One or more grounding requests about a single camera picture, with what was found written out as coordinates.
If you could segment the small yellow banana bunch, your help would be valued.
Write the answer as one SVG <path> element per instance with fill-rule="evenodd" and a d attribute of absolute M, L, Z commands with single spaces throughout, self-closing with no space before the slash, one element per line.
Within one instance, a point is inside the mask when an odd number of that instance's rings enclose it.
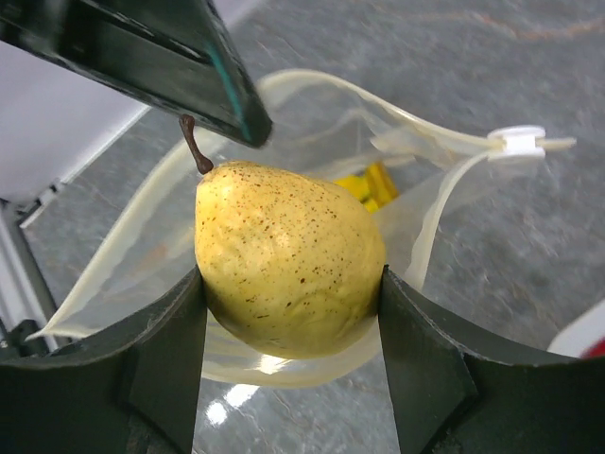
<path fill-rule="evenodd" d="M 362 174 L 335 180 L 358 199 L 370 213 L 396 200 L 400 193 L 382 162 L 369 165 Z"/>

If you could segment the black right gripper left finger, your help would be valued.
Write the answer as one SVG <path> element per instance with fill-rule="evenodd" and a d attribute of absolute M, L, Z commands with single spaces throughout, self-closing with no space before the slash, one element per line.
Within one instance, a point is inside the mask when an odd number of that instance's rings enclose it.
<path fill-rule="evenodd" d="M 2 358 L 2 452 L 191 452 L 206 316 L 192 269 L 92 336 L 43 357 Z"/>

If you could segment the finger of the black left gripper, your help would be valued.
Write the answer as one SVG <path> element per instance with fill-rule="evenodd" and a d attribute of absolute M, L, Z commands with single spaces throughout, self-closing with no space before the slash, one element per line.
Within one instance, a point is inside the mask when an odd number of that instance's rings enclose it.
<path fill-rule="evenodd" d="M 211 1 L 4 1 L 1 39 L 251 148 L 272 121 Z"/>

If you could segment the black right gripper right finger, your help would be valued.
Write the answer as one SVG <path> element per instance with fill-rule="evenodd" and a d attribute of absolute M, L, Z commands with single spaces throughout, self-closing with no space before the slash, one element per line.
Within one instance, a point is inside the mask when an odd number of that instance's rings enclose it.
<path fill-rule="evenodd" d="M 603 452 L 603 358 L 500 337 L 390 270 L 378 322 L 401 452 Z"/>

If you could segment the yellow pear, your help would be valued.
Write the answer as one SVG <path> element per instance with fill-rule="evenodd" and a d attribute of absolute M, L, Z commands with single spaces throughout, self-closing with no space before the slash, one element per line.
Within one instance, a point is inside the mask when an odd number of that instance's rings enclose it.
<path fill-rule="evenodd" d="M 359 341 L 377 314 L 386 246 L 346 189 L 247 161 L 214 165 L 179 120 L 201 174 L 194 249 L 215 319 L 254 350 L 323 358 Z"/>

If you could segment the red apple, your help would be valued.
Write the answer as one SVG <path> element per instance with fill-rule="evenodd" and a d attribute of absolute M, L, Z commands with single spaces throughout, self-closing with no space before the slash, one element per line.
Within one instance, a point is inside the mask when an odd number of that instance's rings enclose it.
<path fill-rule="evenodd" d="M 598 358 L 605 356 L 605 340 L 602 340 L 598 343 L 595 343 L 587 350 L 585 350 L 582 354 L 582 358 Z"/>

